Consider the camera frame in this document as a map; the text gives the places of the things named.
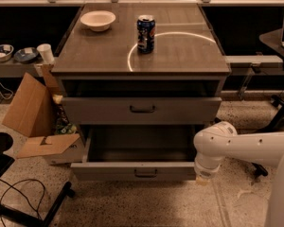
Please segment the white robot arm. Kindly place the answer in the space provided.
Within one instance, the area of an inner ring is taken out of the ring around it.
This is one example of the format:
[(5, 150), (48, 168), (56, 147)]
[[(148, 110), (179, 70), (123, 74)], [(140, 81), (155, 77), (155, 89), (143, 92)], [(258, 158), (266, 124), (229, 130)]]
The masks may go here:
[(225, 157), (276, 166), (264, 227), (284, 227), (284, 131), (238, 134), (222, 121), (197, 132), (193, 144), (195, 172), (205, 179), (216, 175)]

